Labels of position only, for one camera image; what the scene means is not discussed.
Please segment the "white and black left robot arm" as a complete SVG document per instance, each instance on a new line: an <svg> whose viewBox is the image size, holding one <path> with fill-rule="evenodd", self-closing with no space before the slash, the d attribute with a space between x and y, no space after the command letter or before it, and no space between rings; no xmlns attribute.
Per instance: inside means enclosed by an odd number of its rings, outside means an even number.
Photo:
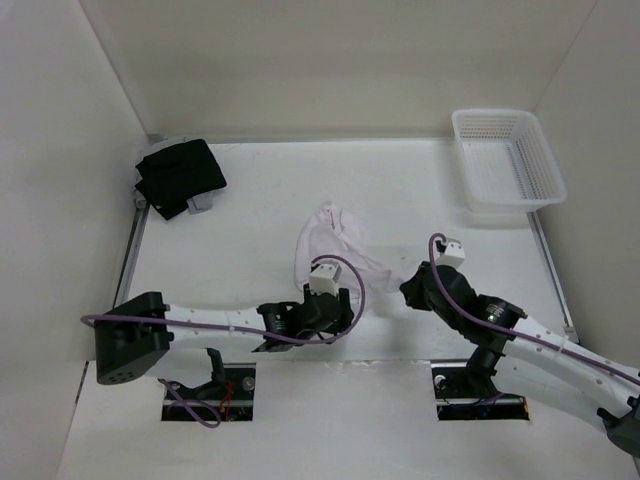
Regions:
<svg viewBox="0 0 640 480"><path fill-rule="evenodd" d="M265 303L246 310L197 310L169 305L162 294L141 294L115 309L86 315L94 331L96 377L101 385L120 385L158 376L157 365L172 349L203 350L210 364L197 366L190 386L206 399L224 387L222 357L230 352L284 353L295 347L331 345L361 319L349 291L314 294L303 301Z"/></svg>

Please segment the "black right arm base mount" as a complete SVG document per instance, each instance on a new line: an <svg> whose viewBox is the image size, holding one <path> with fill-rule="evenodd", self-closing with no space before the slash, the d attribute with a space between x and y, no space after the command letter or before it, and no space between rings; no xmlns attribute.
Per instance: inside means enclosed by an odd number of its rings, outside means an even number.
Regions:
<svg viewBox="0 0 640 480"><path fill-rule="evenodd" d="M436 414L439 421L528 421L524 397L499 392L490 381L470 379L466 362L431 363Z"/></svg>

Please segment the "white tank top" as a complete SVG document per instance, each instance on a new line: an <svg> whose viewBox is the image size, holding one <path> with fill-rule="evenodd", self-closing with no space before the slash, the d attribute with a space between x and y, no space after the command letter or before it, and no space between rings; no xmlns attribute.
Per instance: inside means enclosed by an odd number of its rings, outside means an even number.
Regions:
<svg viewBox="0 0 640 480"><path fill-rule="evenodd" d="M369 299L374 293L397 293L403 283L396 272L370 254L363 222L331 201L311 215L299 234L293 275L299 290L308 281L312 260L325 254L337 255L355 267Z"/></svg>

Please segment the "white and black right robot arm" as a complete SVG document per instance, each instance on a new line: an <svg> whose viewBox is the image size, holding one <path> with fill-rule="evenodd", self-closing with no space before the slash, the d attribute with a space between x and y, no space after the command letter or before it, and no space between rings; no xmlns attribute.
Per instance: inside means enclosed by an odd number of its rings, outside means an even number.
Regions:
<svg viewBox="0 0 640 480"><path fill-rule="evenodd" d="M639 454L639 372L551 332L520 307L475 292L451 266L422 263L400 291L414 310L435 313L475 345L458 384L489 399L524 396L603 432Z"/></svg>

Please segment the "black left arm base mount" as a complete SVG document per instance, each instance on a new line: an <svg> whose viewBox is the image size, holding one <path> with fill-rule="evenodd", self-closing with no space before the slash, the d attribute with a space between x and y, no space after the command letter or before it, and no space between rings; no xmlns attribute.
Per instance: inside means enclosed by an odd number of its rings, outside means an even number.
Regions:
<svg viewBox="0 0 640 480"><path fill-rule="evenodd" d="M161 420L207 428L254 419L256 365L227 363L214 349L171 354L151 374L164 388Z"/></svg>

